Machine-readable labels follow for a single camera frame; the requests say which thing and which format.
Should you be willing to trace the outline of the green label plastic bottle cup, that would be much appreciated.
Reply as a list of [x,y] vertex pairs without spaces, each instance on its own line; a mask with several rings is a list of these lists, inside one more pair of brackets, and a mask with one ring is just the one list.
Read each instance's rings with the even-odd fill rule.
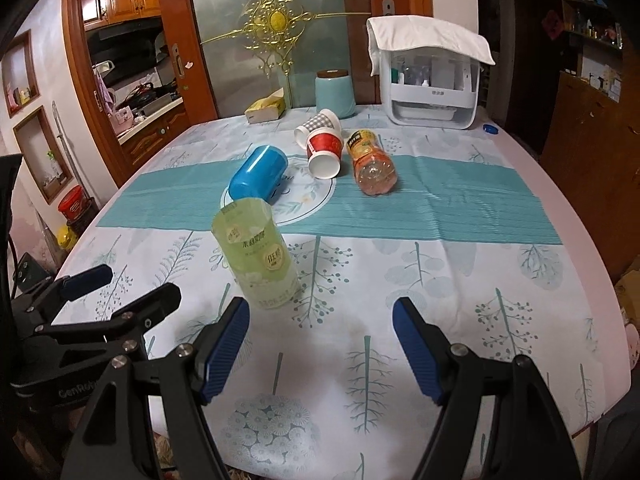
[[277,309],[293,299],[298,276],[267,202],[235,200],[216,214],[212,232],[252,307]]

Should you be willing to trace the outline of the blue plastic cup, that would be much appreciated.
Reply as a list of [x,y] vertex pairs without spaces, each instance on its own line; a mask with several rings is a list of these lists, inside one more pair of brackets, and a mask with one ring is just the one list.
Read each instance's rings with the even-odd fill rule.
[[260,198],[270,200],[286,168],[288,156],[273,145],[262,145],[252,151],[232,176],[228,193],[232,200]]

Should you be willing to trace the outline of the red paper cup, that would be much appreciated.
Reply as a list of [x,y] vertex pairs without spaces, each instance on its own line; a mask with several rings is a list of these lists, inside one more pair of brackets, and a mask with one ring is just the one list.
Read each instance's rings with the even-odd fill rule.
[[306,142],[308,169],[321,180],[335,178],[341,171],[344,141],[333,128],[318,128],[309,133]]

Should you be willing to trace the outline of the grey checkered paper cup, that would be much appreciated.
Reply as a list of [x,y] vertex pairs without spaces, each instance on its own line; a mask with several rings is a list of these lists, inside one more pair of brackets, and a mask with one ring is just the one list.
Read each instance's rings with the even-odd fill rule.
[[317,114],[307,119],[300,126],[294,129],[294,140],[296,144],[304,150],[307,140],[314,130],[320,128],[330,128],[341,132],[341,123],[338,117],[328,108],[322,108]]

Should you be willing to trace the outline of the orange juice bottle cup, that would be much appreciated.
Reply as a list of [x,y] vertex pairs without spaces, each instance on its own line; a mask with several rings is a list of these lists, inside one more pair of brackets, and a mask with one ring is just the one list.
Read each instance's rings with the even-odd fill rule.
[[383,195],[392,190],[397,183],[395,166],[374,132],[356,130],[348,137],[346,148],[356,183],[364,194]]

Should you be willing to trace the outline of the red tin container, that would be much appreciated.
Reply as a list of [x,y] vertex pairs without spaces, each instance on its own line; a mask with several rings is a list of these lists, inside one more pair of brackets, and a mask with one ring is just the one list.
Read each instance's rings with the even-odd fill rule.
[[77,220],[86,207],[87,195],[81,185],[75,185],[71,188],[58,203],[58,211],[69,222]]

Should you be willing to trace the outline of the wooden kitchen cabinet counter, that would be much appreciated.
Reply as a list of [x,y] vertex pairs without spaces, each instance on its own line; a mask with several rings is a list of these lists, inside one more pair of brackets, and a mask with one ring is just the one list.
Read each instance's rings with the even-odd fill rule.
[[191,125],[182,99],[172,101],[145,118],[118,140],[131,171],[136,172]]

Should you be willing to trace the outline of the teal striped table runner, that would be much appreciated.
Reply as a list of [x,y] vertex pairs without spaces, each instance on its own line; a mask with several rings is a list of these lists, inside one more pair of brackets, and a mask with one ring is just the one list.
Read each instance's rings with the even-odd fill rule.
[[[560,244],[541,201],[511,168],[396,155],[392,192],[367,196],[351,174],[311,217],[279,226],[290,234],[494,244]],[[238,160],[140,174],[99,220],[101,228],[206,231],[231,202]]]

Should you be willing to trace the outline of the yellow tissue box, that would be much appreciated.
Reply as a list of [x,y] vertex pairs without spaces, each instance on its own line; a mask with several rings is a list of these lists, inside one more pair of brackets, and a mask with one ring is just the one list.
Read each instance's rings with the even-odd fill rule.
[[250,104],[244,112],[247,122],[251,125],[273,122],[278,120],[286,110],[284,89],[273,91],[269,96]]

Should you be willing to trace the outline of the light blue canister brown lid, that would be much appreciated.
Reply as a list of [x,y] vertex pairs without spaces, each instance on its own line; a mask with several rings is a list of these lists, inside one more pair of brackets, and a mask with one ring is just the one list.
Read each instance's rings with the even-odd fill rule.
[[314,81],[316,107],[330,110],[338,119],[352,117],[356,113],[356,100],[352,76],[348,70],[319,70]]

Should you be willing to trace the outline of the gold ornament glass door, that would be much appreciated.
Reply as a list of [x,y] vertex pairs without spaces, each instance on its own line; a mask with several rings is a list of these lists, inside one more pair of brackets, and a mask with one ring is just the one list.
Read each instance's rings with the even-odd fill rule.
[[322,70],[347,70],[356,102],[374,101],[370,0],[191,1],[218,116],[241,115],[278,89],[288,106],[311,106]]

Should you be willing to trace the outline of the white desktop organizer box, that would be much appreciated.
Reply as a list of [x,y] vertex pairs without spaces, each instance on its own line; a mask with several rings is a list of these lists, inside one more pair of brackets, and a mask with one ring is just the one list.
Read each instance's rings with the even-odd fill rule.
[[381,101],[404,126],[467,129],[474,122],[480,62],[439,48],[380,53]]

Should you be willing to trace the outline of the white cloth on organizer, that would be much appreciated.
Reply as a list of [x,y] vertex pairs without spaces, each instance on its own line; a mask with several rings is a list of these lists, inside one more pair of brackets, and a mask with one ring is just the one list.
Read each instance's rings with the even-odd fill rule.
[[387,15],[367,19],[371,75],[380,73],[383,52],[439,48],[495,65],[488,41],[463,26],[422,15]]

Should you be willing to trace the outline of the dark wooden shelf cabinet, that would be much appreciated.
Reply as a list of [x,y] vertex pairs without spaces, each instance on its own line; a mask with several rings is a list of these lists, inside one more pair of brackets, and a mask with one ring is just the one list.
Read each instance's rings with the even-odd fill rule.
[[613,280],[639,253],[639,38],[603,0],[562,0],[562,70],[540,162]]

